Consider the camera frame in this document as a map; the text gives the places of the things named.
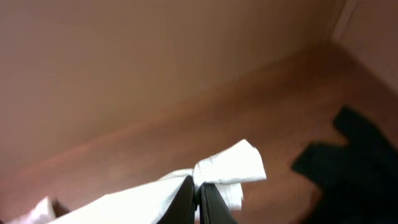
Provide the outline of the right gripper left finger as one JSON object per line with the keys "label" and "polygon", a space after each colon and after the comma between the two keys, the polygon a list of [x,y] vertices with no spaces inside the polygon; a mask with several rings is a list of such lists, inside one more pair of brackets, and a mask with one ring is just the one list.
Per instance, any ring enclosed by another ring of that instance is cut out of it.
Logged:
{"label": "right gripper left finger", "polygon": [[187,176],[157,224],[194,224],[196,209],[193,178]]}

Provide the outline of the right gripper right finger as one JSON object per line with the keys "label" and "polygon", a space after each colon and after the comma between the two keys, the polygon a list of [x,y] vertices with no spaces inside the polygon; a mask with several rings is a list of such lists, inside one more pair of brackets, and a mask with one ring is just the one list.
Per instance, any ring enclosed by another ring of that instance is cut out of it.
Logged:
{"label": "right gripper right finger", "polygon": [[238,224],[215,184],[203,184],[200,187],[199,206],[201,224]]}

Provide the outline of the white t-shirt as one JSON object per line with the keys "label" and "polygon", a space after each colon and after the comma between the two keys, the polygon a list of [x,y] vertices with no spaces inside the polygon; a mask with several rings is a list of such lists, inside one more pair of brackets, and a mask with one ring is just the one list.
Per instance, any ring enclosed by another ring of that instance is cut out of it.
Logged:
{"label": "white t-shirt", "polygon": [[[74,212],[57,217],[44,197],[28,213],[12,223],[157,223],[177,194],[182,182],[192,176],[195,202],[200,208],[200,187],[215,184],[229,211],[242,207],[242,183],[266,179],[259,151],[245,139],[203,159],[192,169],[175,170],[162,178],[120,192],[106,194]],[[199,213],[195,211],[195,220]]]}

